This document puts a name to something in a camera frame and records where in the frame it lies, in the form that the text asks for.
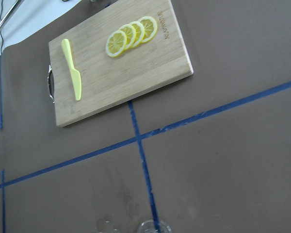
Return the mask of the clear wine glass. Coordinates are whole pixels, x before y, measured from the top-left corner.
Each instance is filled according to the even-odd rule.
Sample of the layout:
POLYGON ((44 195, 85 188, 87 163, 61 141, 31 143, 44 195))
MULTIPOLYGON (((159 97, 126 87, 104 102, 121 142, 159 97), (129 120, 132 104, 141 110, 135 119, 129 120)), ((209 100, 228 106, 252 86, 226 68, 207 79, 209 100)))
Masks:
POLYGON ((142 222, 137 231, 137 233, 172 233, 171 227, 163 221, 159 222, 159 230, 153 220, 147 220, 142 222))

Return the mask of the wooden cutting board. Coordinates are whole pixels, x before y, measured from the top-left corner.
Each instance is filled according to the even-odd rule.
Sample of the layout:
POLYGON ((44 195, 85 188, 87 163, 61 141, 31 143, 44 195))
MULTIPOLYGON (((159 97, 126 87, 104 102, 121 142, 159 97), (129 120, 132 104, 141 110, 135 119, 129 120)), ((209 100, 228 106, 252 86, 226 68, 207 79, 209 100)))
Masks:
POLYGON ((49 42, 58 127, 64 127, 193 74, 194 70, 169 0, 119 0, 49 42), (154 17, 152 40, 109 57, 108 37, 122 25, 154 17), (81 100, 75 100, 68 65, 61 47, 71 45, 81 74, 81 100))

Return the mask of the lemon slice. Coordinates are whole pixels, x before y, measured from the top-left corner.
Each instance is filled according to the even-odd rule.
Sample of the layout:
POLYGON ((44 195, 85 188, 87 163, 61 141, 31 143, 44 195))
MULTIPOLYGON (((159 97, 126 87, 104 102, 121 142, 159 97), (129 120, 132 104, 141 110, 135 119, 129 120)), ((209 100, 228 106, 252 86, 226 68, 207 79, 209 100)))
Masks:
POLYGON ((126 42, 125 50, 130 49, 133 43, 135 42, 135 38, 136 38, 135 28, 131 24, 125 24, 121 26, 119 30, 126 34, 127 42, 126 42))
POLYGON ((134 28, 135 33, 136 33, 135 40, 131 46, 131 48, 135 48, 139 44, 141 44, 141 41, 143 40, 144 35, 145 35, 145 29, 144 29, 143 24, 139 21, 133 21, 130 23, 130 25, 134 28))
POLYGON ((158 30, 158 24, 154 17, 144 16, 138 20, 144 27, 145 35, 141 43, 147 43, 153 39, 158 30))
POLYGON ((117 30, 108 37, 105 51, 109 57, 117 57, 125 50, 126 44, 126 34, 121 30, 117 30))

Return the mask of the yellow plastic knife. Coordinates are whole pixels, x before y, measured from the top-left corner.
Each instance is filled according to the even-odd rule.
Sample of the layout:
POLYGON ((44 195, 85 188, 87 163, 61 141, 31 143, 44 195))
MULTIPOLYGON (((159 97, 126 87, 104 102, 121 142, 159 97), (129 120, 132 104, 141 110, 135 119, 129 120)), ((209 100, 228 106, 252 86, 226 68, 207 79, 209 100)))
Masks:
POLYGON ((81 94, 82 94, 81 74, 74 66, 72 50, 71 50, 71 45, 70 45, 69 40, 66 38, 63 39, 61 42, 61 47, 62 47, 64 56, 68 65, 68 69, 70 72, 74 94, 75 94, 75 100, 80 101, 81 94))

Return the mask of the green handled reacher grabber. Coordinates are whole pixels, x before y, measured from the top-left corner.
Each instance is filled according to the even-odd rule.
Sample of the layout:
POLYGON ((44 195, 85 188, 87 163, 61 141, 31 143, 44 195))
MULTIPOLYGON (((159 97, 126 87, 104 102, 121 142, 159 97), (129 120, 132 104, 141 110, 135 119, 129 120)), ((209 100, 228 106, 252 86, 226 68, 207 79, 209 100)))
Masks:
POLYGON ((19 5, 22 3, 21 0, 16 0, 10 9, 7 11, 7 13, 4 15, 4 17, 0 20, 0 32, 3 29, 4 25, 9 21, 9 19, 12 17, 12 15, 15 13, 19 5))

